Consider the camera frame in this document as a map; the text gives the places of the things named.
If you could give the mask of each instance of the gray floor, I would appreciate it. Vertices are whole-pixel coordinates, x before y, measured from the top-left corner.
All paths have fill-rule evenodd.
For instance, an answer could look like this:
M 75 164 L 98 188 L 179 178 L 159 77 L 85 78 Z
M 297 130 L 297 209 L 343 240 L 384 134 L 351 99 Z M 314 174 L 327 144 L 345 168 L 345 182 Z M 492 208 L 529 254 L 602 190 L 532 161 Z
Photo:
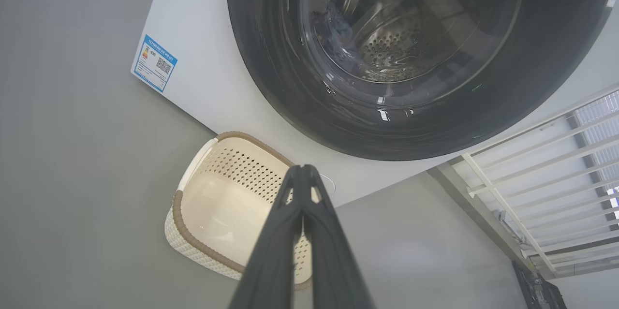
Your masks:
M 222 309 L 234 292 L 163 236 L 213 133 L 128 72 L 150 1 L 0 0 L 2 308 Z M 518 307 L 507 259 L 428 179 L 339 209 L 378 307 Z

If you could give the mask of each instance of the qr code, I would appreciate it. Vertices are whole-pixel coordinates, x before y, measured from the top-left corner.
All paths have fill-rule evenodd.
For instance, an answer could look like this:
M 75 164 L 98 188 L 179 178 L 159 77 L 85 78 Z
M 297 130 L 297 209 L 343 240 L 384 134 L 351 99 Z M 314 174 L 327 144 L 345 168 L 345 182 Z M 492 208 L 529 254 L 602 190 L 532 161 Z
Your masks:
M 162 58 L 159 58 L 159 61 L 157 61 L 157 67 L 159 67 L 161 71 L 164 71 L 166 74 L 168 74 L 170 73 L 170 67 L 172 67 L 172 65 L 165 62 L 165 60 L 163 60 Z

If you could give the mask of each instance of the blue and white sticker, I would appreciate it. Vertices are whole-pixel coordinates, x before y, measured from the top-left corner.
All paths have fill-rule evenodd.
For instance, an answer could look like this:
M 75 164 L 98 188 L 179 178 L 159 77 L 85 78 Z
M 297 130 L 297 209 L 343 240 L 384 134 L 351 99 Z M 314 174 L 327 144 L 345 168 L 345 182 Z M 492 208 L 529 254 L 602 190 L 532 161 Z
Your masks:
M 177 59 L 146 34 L 133 71 L 163 92 L 176 65 Z

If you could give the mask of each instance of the white metal railing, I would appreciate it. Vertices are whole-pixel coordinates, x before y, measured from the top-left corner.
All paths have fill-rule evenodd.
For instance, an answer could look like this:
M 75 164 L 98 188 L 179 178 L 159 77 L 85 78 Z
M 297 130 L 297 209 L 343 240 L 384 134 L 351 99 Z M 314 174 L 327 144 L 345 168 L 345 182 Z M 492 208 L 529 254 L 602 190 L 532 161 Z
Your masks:
M 607 214 L 619 212 L 617 204 L 611 208 L 602 207 L 601 203 L 612 201 L 619 197 L 619 192 L 609 191 L 608 195 L 599 196 L 595 190 L 619 185 L 619 157 L 613 154 L 619 153 L 619 132 L 608 133 L 607 129 L 614 129 L 610 124 L 619 124 L 619 109 L 607 109 L 607 112 L 599 117 L 589 113 L 601 102 L 609 102 L 612 97 L 613 107 L 617 105 L 619 84 L 593 95 L 591 98 L 576 102 L 569 108 L 561 110 L 548 119 L 537 122 L 523 131 L 502 139 L 499 142 L 489 144 L 471 153 L 464 153 L 462 158 L 468 168 L 455 168 L 470 181 L 472 188 L 469 189 L 471 197 L 480 195 L 488 201 L 488 194 L 495 199 L 500 207 L 511 217 L 515 229 L 520 231 L 526 241 L 523 254 L 526 256 L 539 256 L 540 260 L 555 276 L 568 276 L 587 269 L 619 266 L 619 241 L 603 245 L 588 247 L 590 243 L 604 242 L 619 238 L 619 230 L 613 230 L 613 226 L 619 225 L 617 219 L 606 220 Z M 520 137 L 535 130 L 544 130 L 557 121 L 565 121 L 567 117 L 575 117 L 579 111 L 588 111 L 587 122 L 578 120 L 577 126 L 562 133 L 555 134 L 541 141 L 528 143 L 524 148 L 517 150 L 505 150 Z M 605 127 L 605 136 L 599 137 L 593 143 L 586 143 L 582 148 L 562 152 L 555 157 L 542 161 L 531 161 L 537 153 L 550 147 L 564 144 L 565 141 L 574 139 L 575 135 L 582 134 L 586 141 L 590 133 L 599 133 L 601 127 Z M 599 153 L 605 151 L 605 162 L 599 158 Z M 584 166 L 582 159 L 594 158 L 591 167 L 579 168 L 571 172 L 559 172 L 560 175 L 549 175 L 544 179 L 544 173 L 549 170 L 561 170 L 567 163 L 579 161 Z M 465 177 L 464 171 L 474 173 Z M 597 173 L 601 181 L 590 181 L 586 175 Z M 531 184 L 523 184 L 529 177 L 536 176 Z M 511 190 L 515 183 L 518 189 Z M 561 252 L 560 250 L 579 248 L 579 250 Z

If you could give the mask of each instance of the washing machine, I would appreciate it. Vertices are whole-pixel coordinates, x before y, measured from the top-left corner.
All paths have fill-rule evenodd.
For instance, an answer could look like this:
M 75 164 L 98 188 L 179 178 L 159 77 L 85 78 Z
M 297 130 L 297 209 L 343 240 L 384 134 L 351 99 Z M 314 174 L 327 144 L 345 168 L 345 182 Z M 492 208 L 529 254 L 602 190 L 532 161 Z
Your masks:
M 619 82 L 613 4 L 153 0 L 131 73 L 341 205 Z

